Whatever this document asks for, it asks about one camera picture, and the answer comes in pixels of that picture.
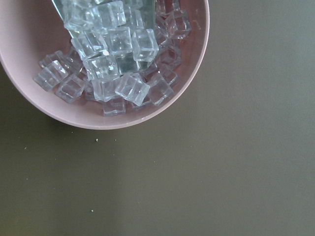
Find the metal ice scoop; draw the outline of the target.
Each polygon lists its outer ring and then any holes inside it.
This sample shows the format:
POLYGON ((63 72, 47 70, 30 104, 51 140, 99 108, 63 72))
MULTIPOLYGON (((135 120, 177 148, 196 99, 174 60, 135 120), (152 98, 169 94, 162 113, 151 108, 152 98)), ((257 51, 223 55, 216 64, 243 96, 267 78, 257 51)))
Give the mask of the metal ice scoop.
POLYGON ((82 61, 105 57, 120 74, 147 69, 158 53, 152 0, 55 0, 82 61))

